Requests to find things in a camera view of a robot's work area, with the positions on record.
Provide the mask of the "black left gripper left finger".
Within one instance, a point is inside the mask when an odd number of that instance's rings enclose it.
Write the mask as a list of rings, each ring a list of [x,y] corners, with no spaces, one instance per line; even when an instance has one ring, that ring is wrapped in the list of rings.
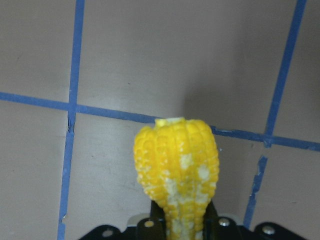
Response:
[[[136,226],[137,240],[165,240],[166,223],[164,211],[155,201],[151,201],[149,216],[140,220]]]

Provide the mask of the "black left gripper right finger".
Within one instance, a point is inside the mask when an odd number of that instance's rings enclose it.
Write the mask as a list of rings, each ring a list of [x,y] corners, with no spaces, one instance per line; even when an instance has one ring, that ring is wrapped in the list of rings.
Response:
[[[219,216],[212,201],[206,207],[203,217],[204,240],[243,240],[236,222],[227,216]]]

